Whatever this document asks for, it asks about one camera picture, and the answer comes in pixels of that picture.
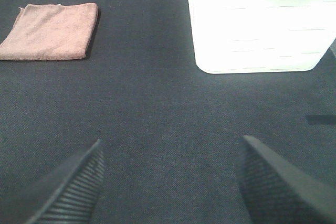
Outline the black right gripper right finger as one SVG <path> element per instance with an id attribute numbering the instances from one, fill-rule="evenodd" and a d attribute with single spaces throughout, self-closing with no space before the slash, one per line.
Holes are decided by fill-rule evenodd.
<path id="1" fill-rule="evenodd" d="M 237 181 L 253 223 L 335 223 L 335 189 L 253 136 L 240 140 Z"/>

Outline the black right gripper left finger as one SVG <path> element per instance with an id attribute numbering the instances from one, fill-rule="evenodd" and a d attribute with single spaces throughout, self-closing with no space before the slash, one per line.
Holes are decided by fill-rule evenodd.
<path id="1" fill-rule="evenodd" d="M 102 140 L 86 143 L 47 175 L 55 187 L 28 223 L 89 223 L 102 189 Z"/>

